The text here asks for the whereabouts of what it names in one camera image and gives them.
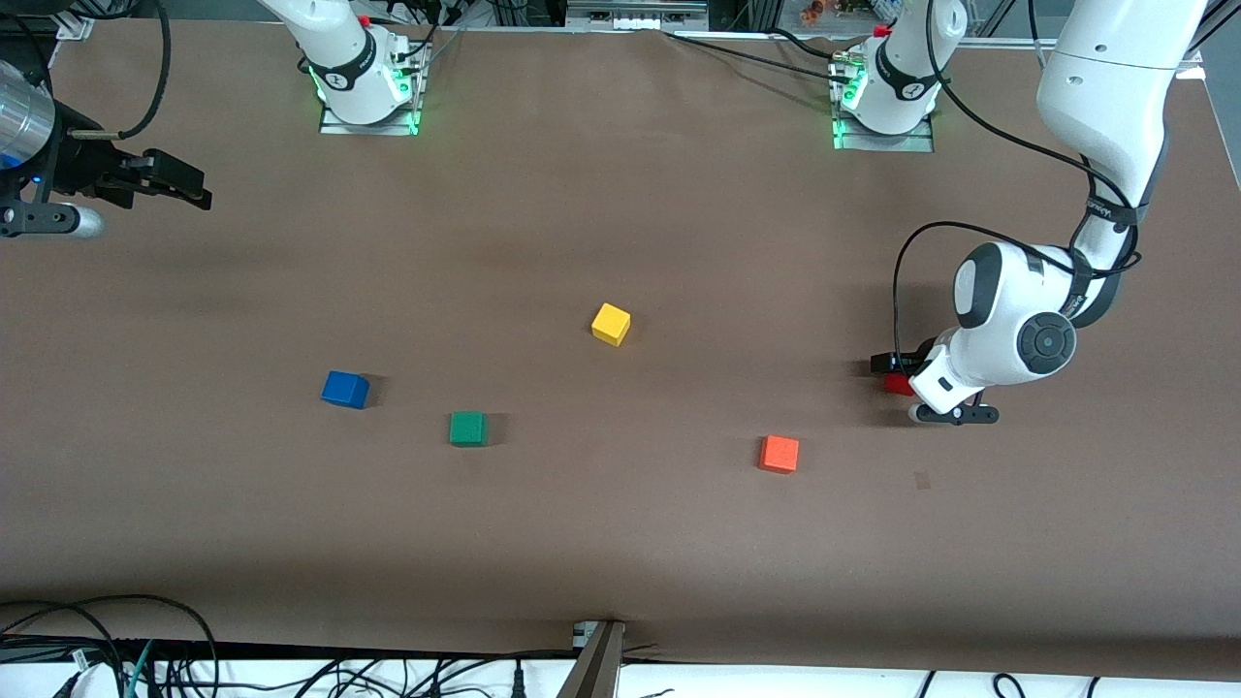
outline white floor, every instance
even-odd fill
[[[326,662],[323,661],[230,661],[222,662],[221,682],[278,686],[305,679]],[[366,661],[347,662],[346,668],[360,669]],[[428,676],[434,668],[431,661],[411,661],[410,686]],[[568,661],[525,661],[526,696],[530,698],[555,698],[568,674]],[[443,686],[444,693],[459,688],[480,688],[482,692],[462,696],[509,698],[513,691],[510,661],[496,662],[463,674]],[[156,671],[163,676],[163,664]],[[65,681],[76,672],[72,663],[7,664],[0,666],[0,698],[52,698]],[[91,669],[78,683],[73,698],[114,698],[115,682],[110,673]],[[211,663],[195,664],[194,679],[211,681]],[[402,663],[385,661],[366,673],[396,689],[405,681]],[[927,698],[995,698],[989,673],[939,672],[936,674]],[[666,689],[668,698],[915,698],[925,672],[843,668],[802,668],[769,666],[656,666],[630,664],[620,672],[617,698],[647,698]],[[1029,698],[1082,698],[1087,677],[1018,674]],[[329,674],[305,694],[307,698],[326,698],[335,689],[336,681]],[[1005,698],[1019,698],[1011,686],[1004,686]],[[210,688],[201,689],[210,697]],[[292,698],[297,687],[282,691],[258,692],[248,688],[221,689],[218,698],[269,697]],[[140,687],[139,697],[146,696]],[[391,698],[382,689],[366,691],[354,687],[343,698]],[[1241,683],[1214,683],[1188,681],[1152,681],[1104,678],[1095,689],[1095,698],[1241,698]]]

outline blue block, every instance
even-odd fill
[[[333,405],[361,410],[366,405],[366,392],[370,389],[370,381],[357,374],[328,371],[328,383],[323,384],[320,397]]]

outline table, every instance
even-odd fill
[[[997,426],[918,428],[864,371],[905,236],[1064,242],[1085,197],[951,106],[933,155],[839,152],[812,77],[654,32],[468,32],[421,135],[320,137],[282,27],[174,41],[134,148],[205,170],[215,209],[0,251],[5,597],[160,592],[230,641],[508,651],[614,616],[669,659],[1241,678],[1241,205],[1200,82],[1169,97],[1145,262],[1075,360],[989,390]],[[153,22],[102,24],[57,97],[128,125],[158,57]],[[952,68],[1054,143],[1028,52]],[[978,242],[916,243],[906,342],[949,327]],[[619,349],[602,302],[634,313]],[[320,402],[331,369],[377,404]],[[449,447],[454,410],[499,443]],[[798,473],[755,467],[768,433]]]

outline yellow block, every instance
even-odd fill
[[[611,303],[604,303],[591,323],[591,333],[613,347],[620,347],[627,332],[629,332],[629,313]]]

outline black strap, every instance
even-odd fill
[[[1070,247],[1069,256],[1073,258],[1073,279],[1069,284],[1069,297],[1065,298],[1065,304],[1060,307],[1060,314],[1066,318],[1072,318],[1086,303],[1086,292],[1090,289],[1090,282],[1095,281],[1095,268],[1091,267],[1090,260],[1086,255],[1076,248]]]
[[[896,98],[901,102],[913,102],[921,98],[936,82],[933,75],[917,78],[910,73],[901,72],[887,58],[886,41],[880,43],[879,50],[875,51],[875,67],[879,68],[879,75],[884,78],[884,82],[892,86]]]
[[[328,89],[334,89],[336,92],[347,92],[352,89],[354,82],[356,82],[362,73],[371,70],[371,66],[375,65],[375,36],[369,31],[362,31],[362,34],[366,35],[366,46],[362,47],[362,52],[359,53],[352,61],[331,68],[320,66],[314,61],[309,61],[310,70],[314,71],[314,75],[319,76],[319,82],[321,82]]]
[[[1138,225],[1142,222],[1142,219],[1147,217],[1147,206],[1148,204],[1142,204],[1137,209],[1127,209],[1095,194],[1086,197],[1086,210],[1090,215],[1123,226]]]

